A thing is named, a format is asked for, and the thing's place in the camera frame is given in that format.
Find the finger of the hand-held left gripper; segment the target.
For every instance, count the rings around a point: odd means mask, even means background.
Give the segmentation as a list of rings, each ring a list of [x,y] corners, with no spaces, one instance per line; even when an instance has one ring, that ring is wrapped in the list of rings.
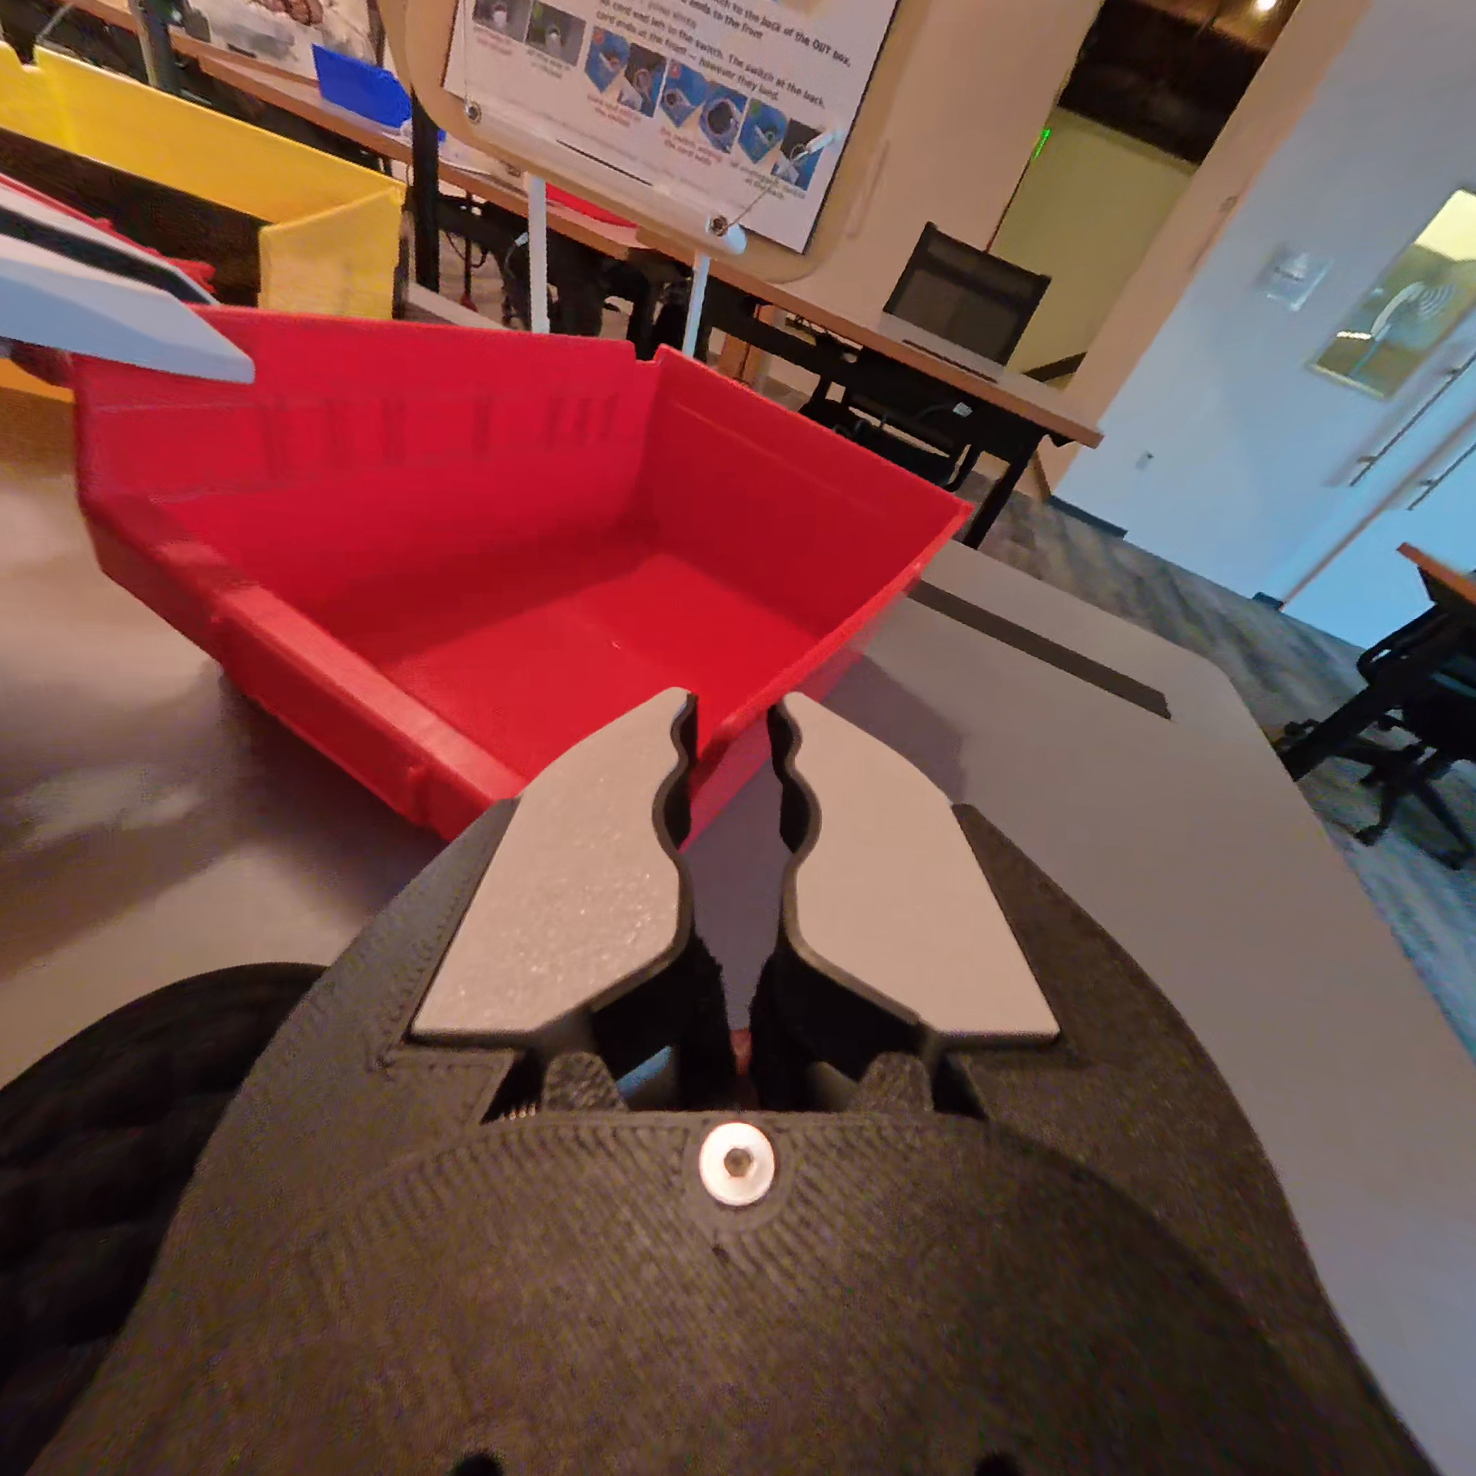
[[[43,247],[1,255],[3,357],[18,346],[250,384],[250,357],[170,293]]]
[[[212,266],[163,255],[120,234],[107,221],[20,181],[1,184],[1,237],[138,286],[155,287],[181,303],[215,303]]]

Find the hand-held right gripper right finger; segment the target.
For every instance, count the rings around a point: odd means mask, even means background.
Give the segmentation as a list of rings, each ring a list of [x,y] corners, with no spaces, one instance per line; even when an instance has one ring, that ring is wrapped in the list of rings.
[[[954,804],[795,692],[768,713],[784,869],[773,998],[807,1048],[1042,1047],[1061,1024]]]

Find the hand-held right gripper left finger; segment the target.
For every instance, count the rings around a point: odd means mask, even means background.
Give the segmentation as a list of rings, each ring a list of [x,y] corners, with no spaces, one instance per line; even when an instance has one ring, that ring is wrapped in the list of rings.
[[[418,1044],[584,1044],[692,938],[696,696],[665,687],[533,778],[416,1007]]]

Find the large red plastic bin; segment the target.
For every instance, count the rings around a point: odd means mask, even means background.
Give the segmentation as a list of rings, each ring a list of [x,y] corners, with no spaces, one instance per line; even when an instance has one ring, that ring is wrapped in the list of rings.
[[[442,839],[668,689],[704,827],[971,515],[673,347],[198,317],[250,381],[72,358],[96,563]]]

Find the yellow plastic bin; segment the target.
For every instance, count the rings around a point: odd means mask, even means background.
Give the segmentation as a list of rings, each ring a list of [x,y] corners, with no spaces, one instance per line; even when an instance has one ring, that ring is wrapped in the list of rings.
[[[1,46],[1,107],[7,135],[258,220],[259,309],[390,318],[396,180],[47,49]]]

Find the blue plastic bin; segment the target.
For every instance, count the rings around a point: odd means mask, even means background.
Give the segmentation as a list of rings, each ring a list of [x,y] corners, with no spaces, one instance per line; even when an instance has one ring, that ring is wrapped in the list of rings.
[[[387,131],[410,123],[410,92],[392,71],[321,44],[312,44],[310,55],[324,103]]]

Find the wooden office desk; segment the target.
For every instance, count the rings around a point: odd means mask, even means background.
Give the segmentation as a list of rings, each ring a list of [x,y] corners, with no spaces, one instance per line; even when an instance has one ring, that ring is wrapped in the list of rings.
[[[1042,380],[990,360],[971,367],[961,347],[945,346],[934,352],[921,344],[919,330],[911,330],[914,343],[905,344],[885,333],[878,317],[862,320],[859,309],[819,304],[810,272],[815,263],[807,254],[784,249],[753,232],[738,250],[735,244],[702,232],[702,223],[688,206],[662,195],[658,204],[679,214],[679,220],[618,224],[598,218],[595,206],[585,200],[552,194],[549,184],[542,186],[544,203],[530,206],[527,186],[510,163],[478,155],[476,161],[489,166],[489,172],[452,163],[446,146],[435,140],[433,120],[418,103],[412,104],[409,134],[401,135],[324,100],[313,77],[201,43],[181,29],[160,32],[166,47],[161,51],[138,4],[73,3],[72,14],[87,17],[93,26],[126,32],[144,63],[192,64],[186,83],[206,77],[227,91],[230,104],[246,106],[252,115],[272,111],[269,126],[289,115],[372,154],[378,161],[404,166],[412,181],[416,238],[422,238],[435,221],[438,230],[487,249],[510,246],[515,232],[525,229],[529,214],[533,214],[544,235],[561,241],[553,249],[555,260],[582,252],[622,263],[642,280],[641,301],[632,317],[641,352],[655,341],[656,280],[676,277],[685,283],[687,304],[698,309],[696,349],[701,357],[705,355],[705,332],[718,329],[727,333],[730,349],[771,355],[815,372],[825,390],[839,386],[881,400],[899,377],[911,378],[916,390],[930,392],[931,398],[918,415],[893,415],[882,432],[916,426],[921,436],[888,435],[888,449],[905,449],[905,461],[911,466],[922,450],[939,460],[944,443],[953,443],[956,455],[942,480],[942,487],[951,492],[961,492],[981,456],[1005,466],[959,533],[970,547],[982,544],[1044,441],[1067,447],[1099,440],[1099,432],[1067,407],[1064,393]]]
[[[1410,561],[1436,607],[1459,618],[1474,618],[1474,573],[1462,572],[1411,543],[1400,543],[1397,553]]]

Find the black office chair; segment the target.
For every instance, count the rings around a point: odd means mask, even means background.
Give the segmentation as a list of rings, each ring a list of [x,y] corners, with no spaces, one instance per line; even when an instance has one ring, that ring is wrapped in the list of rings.
[[[1419,682],[1365,729],[1342,739],[1331,755],[1362,766],[1359,784],[1377,792],[1376,818],[1356,830],[1356,841],[1376,845],[1393,827],[1400,804],[1416,801],[1449,838],[1439,861],[1460,872],[1473,862],[1473,836],[1440,795],[1437,781],[1474,759],[1473,616],[1433,606],[1365,649],[1354,667],[1366,690],[1374,692],[1431,644],[1440,649],[1439,658],[1420,672]]]
[[[1017,266],[927,223],[881,309],[891,333],[947,343],[1005,364],[1051,286]]]

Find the instruction board on stand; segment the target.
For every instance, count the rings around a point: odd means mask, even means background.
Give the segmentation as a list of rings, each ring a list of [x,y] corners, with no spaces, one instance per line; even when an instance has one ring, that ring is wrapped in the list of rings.
[[[518,172],[547,330],[556,187],[690,266],[695,357],[713,267],[775,293],[839,257],[871,206],[925,1],[378,3],[412,100]]]

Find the framed wall picture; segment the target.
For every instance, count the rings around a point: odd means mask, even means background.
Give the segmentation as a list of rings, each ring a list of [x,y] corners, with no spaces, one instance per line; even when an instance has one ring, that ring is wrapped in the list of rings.
[[[1388,400],[1474,304],[1474,190],[1456,189],[1343,317],[1308,367]]]

